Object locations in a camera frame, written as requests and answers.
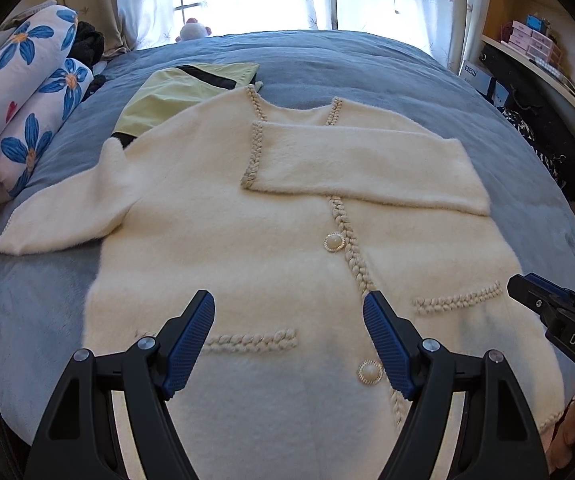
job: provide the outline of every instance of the red heart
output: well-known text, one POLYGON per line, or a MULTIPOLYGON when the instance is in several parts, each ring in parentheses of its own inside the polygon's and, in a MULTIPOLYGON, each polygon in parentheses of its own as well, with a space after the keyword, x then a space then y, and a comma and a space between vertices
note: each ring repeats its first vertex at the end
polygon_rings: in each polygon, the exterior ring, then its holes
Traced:
POLYGON ((18 109, 18 105, 17 105, 14 101, 12 101, 12 102, 10 103, 10 106, 8 107, 8 114, 7 114, 7 116, 5 117, 5 122, 6 122, 6 123, 9 123, 9 122, 10 122, 10 119, 14 116, 14 114, 16 113, 16 110, 17 110, 17 109, 18 109))

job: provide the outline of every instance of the blue flower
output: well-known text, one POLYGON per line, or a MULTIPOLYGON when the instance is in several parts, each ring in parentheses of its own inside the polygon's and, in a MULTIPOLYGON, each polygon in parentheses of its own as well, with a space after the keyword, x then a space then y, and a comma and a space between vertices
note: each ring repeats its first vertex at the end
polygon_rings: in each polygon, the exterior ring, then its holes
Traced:
POLYGON ((43 94, 53 94, 59 92, 67 86, 65 97, 62 106, 62 120, 64 121, 70 116, 72 110, 80 104, 80 99, 83 95, 83 90, 80 88, 80 83, 85 81, 88 75, 88 70, 80 66, 76 68, 74 59, 69 57, 65 60, 65 69, 58 68, 50 78, 57 78, 52 82, 44 84, 38 91, 43 94))
POLYGON ((34 60, 34 54, 36 53, 34 49, 34 42, 31 38, 39 38, 41 40, 46 40, 46 38, 51 38, 54 35, 54 30, 52 27, 47 25, 39 25, 31 30, 29 28, 30 23, 25 22, 19 28, 16 29, 14 34, 6 41, 5 45, 2 47, 2 54, 0 54, 0 70, 7 66, 7 63, 11 61, 16 54, 16 48, 20 50, 20 57, 22 57, 25 62, 30 65, 34 60))
POLYGON ((78 14, 76 14, 76 12, 74 12, 71 9, 61 9, 56 11, 56 16, 72 24, 72 26, 67 30, 65 39, 62 40, 61 50, 65 50, 67 47, 71 46, 76 36, 76 27, 78 26, 78 14))
POLYGON ((11 197, 16 197, 23 191, 29 181, 29 177, 34 172, 36 163, 52 142, 54 137, 52 132, 45 132, 39 139, 38 131, 38 120, 34 114, 30 114, 25 120, 25 142, 27 145, 15 137, 5 137, 0 142, 0 150, 9 160, 25 165, 23 174, 9 192, 11 197))

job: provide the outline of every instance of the neckline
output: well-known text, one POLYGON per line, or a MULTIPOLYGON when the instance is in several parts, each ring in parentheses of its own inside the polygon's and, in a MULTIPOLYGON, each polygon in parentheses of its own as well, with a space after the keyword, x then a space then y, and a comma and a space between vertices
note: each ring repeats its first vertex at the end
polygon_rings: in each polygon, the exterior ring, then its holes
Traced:
POLYGON ((256 91, 256 87, 253 84, 247 85, 246 90, 248 93, 248 97, 250 98, 250 101, 252 103, 252 106, 254 107, 254 111, 256 111, 258 118, 264 122, 269 122, 266 112, 271 113, 272 110, 282 112, 287 111, 296 113, 299 112, 308 113, 314 110, 325 109, 328 112, 327 120, 325 121, 325 126, 334 126, 339 120, 339 114, 341 113, 341 108, 343 106, 343 99, 341 99, 340 97, 334 97, 330 104, 315 108, 307 108, 305 110, 303 110, 302 108, 285 108, 273 105, 272 103, 264 100, 263 97, 261 97, 260 94, 256 91))

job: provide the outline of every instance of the blue bedspread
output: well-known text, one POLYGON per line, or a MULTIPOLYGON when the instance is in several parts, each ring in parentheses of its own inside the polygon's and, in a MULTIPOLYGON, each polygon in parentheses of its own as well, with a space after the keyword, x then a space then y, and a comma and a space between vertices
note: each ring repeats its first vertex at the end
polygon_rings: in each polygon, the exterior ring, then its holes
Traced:
MULTIPOLYGON (((522 137, 468 83, 421 51, 360 32, 263 32, 206 38, 126 54, 82 103, 43 155, 27 188, 0 206, 0 232, 13 209, 43 187, 96 164, 123 106, 155 70, 191 62, 260 63, 260 94, 282 107, 312 108, 334 96, 400 112, 443 137, 460 139, 491 197, 492 216, 524 272, 575 290, 575 217, 522 137)), ((31 442, 82 334, 85 294, 100 243, 53 254, 0 255, 0 404, 31 442)), ((575 367, 560 359, 566 393, 575 367)))

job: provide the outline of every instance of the silver bolt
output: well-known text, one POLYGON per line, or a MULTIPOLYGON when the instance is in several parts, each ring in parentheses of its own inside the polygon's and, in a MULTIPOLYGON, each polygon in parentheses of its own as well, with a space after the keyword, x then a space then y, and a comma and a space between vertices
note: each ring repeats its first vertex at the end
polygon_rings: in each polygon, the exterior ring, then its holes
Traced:
POLYGON ((153 337, 149 337, 149 336, 141 337, 137 343, 138 348, 140 348, 141 350, 149 350, 155 344, 156 344, 156 340, 153 337))
POLYGON ((488 353, 488 357, 490 358, 491 361, 494 361, 495 363, 502 363, 503 359, 505 359, 503 352, 499 352, 498 350, 490 350, 490 353, 488 353))
POLYGON ((423 339, 423 348, 428 352, 436 352, 441 344, 436 339, 423 339))
POLYGON ((80 348, 74 352, 74 360, 77 362, 83 362, 90 356, 90 351, 87 348, 80 348))

